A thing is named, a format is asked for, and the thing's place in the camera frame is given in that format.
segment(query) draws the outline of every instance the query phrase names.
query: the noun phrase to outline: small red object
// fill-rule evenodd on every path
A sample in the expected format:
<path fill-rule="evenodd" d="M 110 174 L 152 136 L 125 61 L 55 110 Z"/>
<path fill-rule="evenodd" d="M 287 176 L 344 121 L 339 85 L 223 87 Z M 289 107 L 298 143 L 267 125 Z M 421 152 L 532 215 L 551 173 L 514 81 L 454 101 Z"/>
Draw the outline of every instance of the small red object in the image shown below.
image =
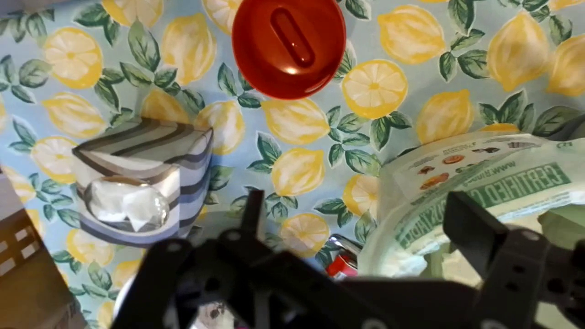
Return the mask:
<path fill-rule="evenodd" d="M 232 48 L 240 72 L 258 92 L 302 99 L 339 70 L 346 25 L 335 0 L 243 0 Z"/>
<path fill-rule="evenodd" d="M 355 257 L 346 251 L 337 255 L 335 260 L 328 266 L 326 273 L 329 279 L 335 279 L 335 280 L 357 277 L 359 271 L 357 271 Z"/>

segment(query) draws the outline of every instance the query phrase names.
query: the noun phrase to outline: lemon pattern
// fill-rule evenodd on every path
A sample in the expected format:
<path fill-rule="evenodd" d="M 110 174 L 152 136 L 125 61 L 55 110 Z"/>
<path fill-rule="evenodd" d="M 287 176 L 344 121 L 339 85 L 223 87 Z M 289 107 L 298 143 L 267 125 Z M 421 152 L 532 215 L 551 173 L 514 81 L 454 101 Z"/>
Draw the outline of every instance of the lemon pattern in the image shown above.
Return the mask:
<path fill-rule="evenodd" d="M 326 114 L 311 99 L 262 103 L 269 131 L 282 141 L 302 147 L 329 134 Z"/>
<path fill-rule="evenodd" d="M 72 149 L 132 118 L 214 129 L 201 226 L 262 189 L 267 244 L 326 268 L 331 235 L 366 244 L 377 229 L 382 163 L 476 131 L 547 134 L 585 109 L 585 0 L 339 3 L 342 65 L 296 101 L 240 74 L 240 4 L 99 0 L 0 17 L 0 167 L 92 329 L 110 328 L 145 251 L 81 231 Z"/>
<path fill-rule="evenodd" d="M 103 52 L 83 30 L 64 28 L 44 45 L 44 57 L 59 83 L 68 88 L 92 88 L 103 74 Z"/>

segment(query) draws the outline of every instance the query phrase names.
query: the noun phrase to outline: red cap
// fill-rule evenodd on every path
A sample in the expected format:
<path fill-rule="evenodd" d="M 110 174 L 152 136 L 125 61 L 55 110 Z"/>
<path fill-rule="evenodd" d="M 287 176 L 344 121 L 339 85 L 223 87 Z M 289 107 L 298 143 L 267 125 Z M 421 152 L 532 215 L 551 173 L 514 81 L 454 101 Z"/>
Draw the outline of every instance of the red cap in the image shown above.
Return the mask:
<path fill-rule="evenodd" d="M 357 264 L 355 257 L 351 253 L 340 253 L 335 257 L 335 260 L 326 269 L 329 279 L 342 280 L 357 277 Z"/>
<path fill-rule="evenodd" d="M 302 99 L 340 67 L 346 25 L 335 0 L 243 0 L 232 46 L 240 72 L 258 92 Z"/>

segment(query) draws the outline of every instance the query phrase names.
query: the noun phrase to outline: plastic packaging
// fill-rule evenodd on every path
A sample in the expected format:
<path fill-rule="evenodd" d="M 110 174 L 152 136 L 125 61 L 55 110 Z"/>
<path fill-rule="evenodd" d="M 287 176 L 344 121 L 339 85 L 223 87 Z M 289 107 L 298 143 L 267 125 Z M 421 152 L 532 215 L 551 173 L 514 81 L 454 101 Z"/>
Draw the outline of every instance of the plastic packaging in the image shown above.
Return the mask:
<path fill-rule="evenodd" d="M 428 165 L 432 160 L 437 163 L 456 151 L 468 156 L 476 147 L 503 143 L 519 149 L 501 151 L 501 154 L 476 163 L 434 191 L 424 193 L 419 185 L 421 180 L 408 178 L 415 173 L 415 165 Z M 359 257 L 360 275 L 421 275 L 426 269 L 424 257 L 448 242 L 443 233 L 443 215 L 446 196 L 452 191 L 468 193 L 503 224 L 527 222 L 529 227 L 551 209 L 583 205 L 583 154 L 585 140 L 556 143 L 532 136 L 474 134 L 430 145 L 390 163 L 381 178 L 381 187 L 386 189 L 379 207 L 382 222 Z M 412 184 L 397 185 L 397 176 Z"/>

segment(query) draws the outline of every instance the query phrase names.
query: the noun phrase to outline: red lid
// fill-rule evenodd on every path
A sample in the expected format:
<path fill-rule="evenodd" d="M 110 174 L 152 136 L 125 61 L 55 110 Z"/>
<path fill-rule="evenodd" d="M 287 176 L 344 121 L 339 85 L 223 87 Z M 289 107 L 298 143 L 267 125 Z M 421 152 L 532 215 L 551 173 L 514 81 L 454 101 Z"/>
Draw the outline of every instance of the red lid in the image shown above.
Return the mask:
<path fill-rule="evenodd" d="M 335 280 L 342 280 L 342 279 L 351 279 L 357 277 L 357 264 L 355 264 L 355 257 L 349 253 L 340 253 L 339 257 L 335 257 L 335 260 L 328 266 L 326 269 L 329 279 Z"/>
<path fill-rule="evenodd" d="M 302 99 L 340 67 L 346 25 L 335 0 L 243 0 L 232 46 L 240 72 L 258 92 Z"/>

